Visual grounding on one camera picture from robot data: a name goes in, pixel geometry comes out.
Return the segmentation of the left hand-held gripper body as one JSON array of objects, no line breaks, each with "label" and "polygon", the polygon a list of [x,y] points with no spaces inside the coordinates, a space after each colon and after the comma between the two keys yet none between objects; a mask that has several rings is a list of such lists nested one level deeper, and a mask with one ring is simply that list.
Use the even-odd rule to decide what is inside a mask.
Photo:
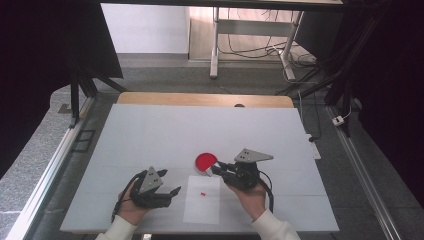
[{"label": "left hand-held gripper body", "polygon": [[130,190],[130,199],[141,208],[167,208],[171,201],[165,199],[165,193],[157,193],[163,185],[162,177],[156,175],[156,170],[150,167],[136,175],[133,187]]}]

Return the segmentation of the person's left hand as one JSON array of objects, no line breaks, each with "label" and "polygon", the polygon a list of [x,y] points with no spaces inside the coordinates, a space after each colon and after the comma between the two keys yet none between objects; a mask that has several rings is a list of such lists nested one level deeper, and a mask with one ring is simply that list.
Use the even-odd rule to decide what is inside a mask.
[{"label": "person's left hand", "polygon": [[122,201],[122,203],[117,211],[117,215],[137,226],[143,217],[149,212],[149,209],[136,206],[130,199],[130,190],[132,186],[133,184],[129,186],[128,190],[122,191],[118,195],[118,200]]}]

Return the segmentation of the black metal stand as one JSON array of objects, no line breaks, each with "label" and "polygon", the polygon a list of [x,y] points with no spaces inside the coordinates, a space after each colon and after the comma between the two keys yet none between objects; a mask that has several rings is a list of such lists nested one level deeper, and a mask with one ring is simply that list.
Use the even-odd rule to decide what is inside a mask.
[{"label": "black metal stand", "polygon": [[342,30],[345,32],[345,42],[334,55],[316,66],[317,71],[322,66],[327,66],[324,79],[313,87],[300,91],[296,99],[300,100],[318,90],[330,87],[324,97],[324,103],[326,106],[335,106],[339,100],[342,100],[341,114],[344,122],[339,125],[339,128],[349,137],[354,68],[358,66],[360,54],[392,0],[346,1],[345,7],[339,11],[343,14]]},{"label": "black metal stand", "polygon": [[96,78],[106,85],[112,87],[119,93],[127,92],[127,89],[120,84],[106,77],[98,71],[83,67],[73,52],[68,54],[71,74],[71,123],[70,128],[75,128],[80,122],[79,90],[82,89],[86,97],[95,97],[98,93],[93,79]]}]

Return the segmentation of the person's right hand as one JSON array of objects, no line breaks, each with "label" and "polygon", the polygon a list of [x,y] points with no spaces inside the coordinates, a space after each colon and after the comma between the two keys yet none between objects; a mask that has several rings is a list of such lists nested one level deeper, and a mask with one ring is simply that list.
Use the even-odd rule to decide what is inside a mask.
[{"label": "person's right hand", "polygon": [[265,212],[266,191],[260,184],[246,191],[239,190],[233,186],[229,186],[229,189],[236,194],[241,206],[252,221],[256,221]]}]

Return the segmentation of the round red ink pad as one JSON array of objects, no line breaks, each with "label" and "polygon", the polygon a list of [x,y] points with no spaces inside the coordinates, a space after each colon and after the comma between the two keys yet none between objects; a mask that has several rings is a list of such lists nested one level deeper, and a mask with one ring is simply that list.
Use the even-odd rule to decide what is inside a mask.
[{"label": "round red ink pad", "polygon": [[212,167],[217,163],[217,157],[212,153],[201,153],[195,159],[195,169],[204,176],[212,176]]}]

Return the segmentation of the white metal desk frame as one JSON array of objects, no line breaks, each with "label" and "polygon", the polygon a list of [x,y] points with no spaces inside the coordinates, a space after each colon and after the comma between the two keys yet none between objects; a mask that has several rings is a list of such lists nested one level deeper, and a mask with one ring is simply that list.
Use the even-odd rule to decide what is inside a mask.
[{"label": "white metal desk frame", "polygon": [[291,47],[302,19],[303,11],[294,11],[294,18],[290,22],[236,20],[227,17],[220,18],[220,8],[213,8],[213,45],[210,59],[210,78],[218,77],[218,39],[222,34],[245,36],[283,37],[286,43],[283,50],[277,50],[283,66],[283,73],[288,81],[294,81],[295,75],[289,61]]}]

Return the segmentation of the white paper sheet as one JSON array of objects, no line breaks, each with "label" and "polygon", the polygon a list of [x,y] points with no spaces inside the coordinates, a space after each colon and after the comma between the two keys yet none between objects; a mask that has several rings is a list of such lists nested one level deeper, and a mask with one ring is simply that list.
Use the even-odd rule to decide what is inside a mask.
[{"label": "white paper sheet", "polygon": [[220,179],[190,176],[183,221],[186,223],[218,224],[220,218]]}]

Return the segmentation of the aluminium floor rail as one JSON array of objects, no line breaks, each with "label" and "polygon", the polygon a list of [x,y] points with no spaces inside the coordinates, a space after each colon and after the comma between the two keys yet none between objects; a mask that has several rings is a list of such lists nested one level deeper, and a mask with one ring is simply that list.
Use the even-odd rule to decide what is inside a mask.
[{"label": "aluminium floor rail", "polygon": [[343,146],[356,180],[366,198],[365,206],[361,211],[360,225],[365,227],[370,235],[378,235],[380,240],[403,240],[353,140],[340,127],[334,124],[332,124],[332,127]]},{"label": "aluminium floor rail", "polygon": [[11,214],[17,214],[17,218],[4,240],[23,240],[28,234],[37,216],[37,212],[42,206],[66,156],[70,152],[73,142],[84,124],[84,120],[87,118],[87,113],[90,111],[93,101],[94,99],[92,97],[87,97],[82,106],[77,109],[77,116],[80,118],[79,122],[73,127],[67,125],[61,141],[55,148],[55,152],[45,166],[37,184],[34,185],[25,205],[20,211],[11,211]]}]

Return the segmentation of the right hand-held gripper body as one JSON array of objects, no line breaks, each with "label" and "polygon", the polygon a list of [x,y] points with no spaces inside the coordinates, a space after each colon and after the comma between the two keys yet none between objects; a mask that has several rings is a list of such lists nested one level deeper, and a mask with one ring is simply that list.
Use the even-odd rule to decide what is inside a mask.
[{"label": "right hand-held gripper body", "polygon": [[228,177],[223,177],[224,182],[242,191],[250,190],[258,184],[263,185],[257,163],[273,159],[272,155],[244,148],[231,163],[235,169],[223,169],[229,173]]}]

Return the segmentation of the black curtain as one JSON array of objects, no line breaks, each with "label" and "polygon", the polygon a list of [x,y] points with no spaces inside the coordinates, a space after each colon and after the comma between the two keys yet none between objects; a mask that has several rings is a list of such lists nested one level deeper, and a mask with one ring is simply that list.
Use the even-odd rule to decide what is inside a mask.
[{"label": "black curtain", "polygon": [[359,120],[424,208],[424,0],[391,0],[355,72]]},{"label": "black curtain", "polygon": [[100,3],[0,0],[0,178],[78,75],[123,76]]}]

